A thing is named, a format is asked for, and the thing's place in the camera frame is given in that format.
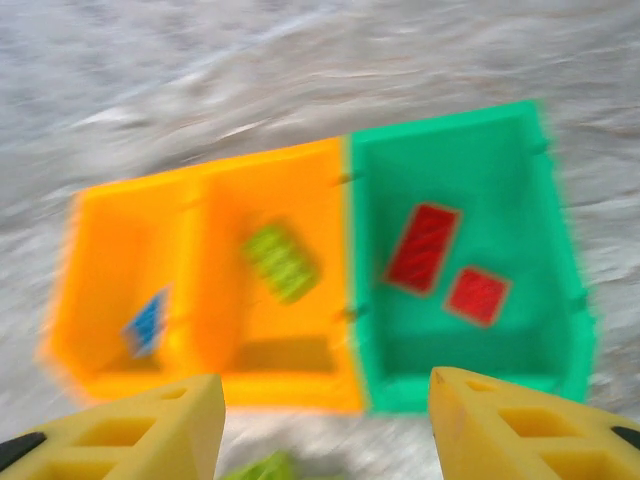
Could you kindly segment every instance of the bin compartment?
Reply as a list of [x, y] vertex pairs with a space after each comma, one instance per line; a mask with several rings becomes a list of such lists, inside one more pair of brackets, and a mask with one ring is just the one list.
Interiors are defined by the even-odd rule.
[[[374, 410], [424, 411], [436, 366], [584, 400], [592, 318], [535, 105], [357, 132], [351, 152], [355, 330]], [[425, 204], [459, 218], [420, 295], [386, 271]]]

